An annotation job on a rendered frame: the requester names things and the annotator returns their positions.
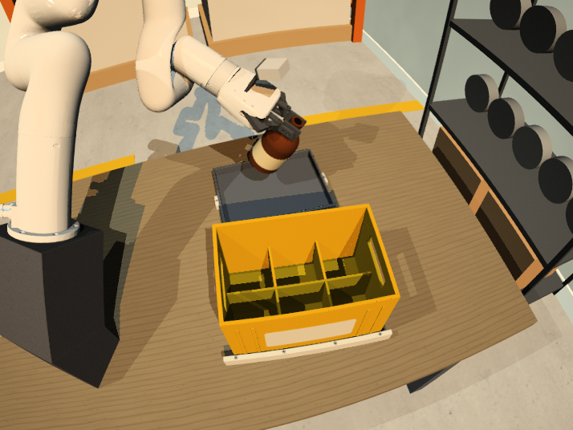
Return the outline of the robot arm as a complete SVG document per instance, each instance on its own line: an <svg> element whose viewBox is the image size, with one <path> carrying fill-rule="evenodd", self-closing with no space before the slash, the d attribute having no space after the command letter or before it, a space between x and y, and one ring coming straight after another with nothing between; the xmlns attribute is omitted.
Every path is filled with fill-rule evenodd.
<svg viewBox="0 0 573 430"><path fill-rule="evenodd" d="M16 202L0 204L0 218L11 220L7 232L21 241L65 241L80 231L71 218L72 181L91 52L81 37L61 29L86 22L98 2L16 0L14 6L4 70L26 94L18 123ZM217 97L238 65L190 35L174 42L186 19L185 0L142 0L142 6L136 81L143 105L165 112L194 83Z"/></svg>

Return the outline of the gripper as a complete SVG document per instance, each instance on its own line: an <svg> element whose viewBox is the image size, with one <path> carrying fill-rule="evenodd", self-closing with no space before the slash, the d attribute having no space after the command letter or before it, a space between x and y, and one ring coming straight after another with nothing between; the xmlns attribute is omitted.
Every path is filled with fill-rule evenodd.
<svg viewBox="0 0 573 430"><path fill-rule="evenodd" d="M289 121L293 116L300 117L304 122L303 126L307 121L291 110L286 94L266 80L257 80L253 87L245 92L254 76L255 73L237 67L218 92L218 103L234 118L257 133L277 130L294 141L301 131ZM271 111L284 117L283 121ZM271 120L268 120L269 118Z"/></svg>

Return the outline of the orange divided crate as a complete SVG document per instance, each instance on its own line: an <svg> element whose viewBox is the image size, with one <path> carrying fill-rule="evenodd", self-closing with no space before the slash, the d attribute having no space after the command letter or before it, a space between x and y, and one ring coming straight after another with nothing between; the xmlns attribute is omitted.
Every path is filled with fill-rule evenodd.
<svg viewBox="0 0 573 430"><path fill-rule="evenodd" d="M400 299L369 204L212 228L219 324L234 355L380 332Z"/></svg>

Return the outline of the brown bottle with cream label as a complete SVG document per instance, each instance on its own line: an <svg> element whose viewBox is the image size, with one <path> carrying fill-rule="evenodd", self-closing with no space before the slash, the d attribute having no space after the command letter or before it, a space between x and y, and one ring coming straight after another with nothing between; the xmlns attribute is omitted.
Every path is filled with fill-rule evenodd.
<svg viewBox="0 0 573 430"><path fill-rule="evenodd" d="M289 122L298 129L304 124L298 116L293 116ZM299 136L291 141L278 131L265 131L250 150L250 162L259 172L271 174L288 160L298 146Z"/></svg>

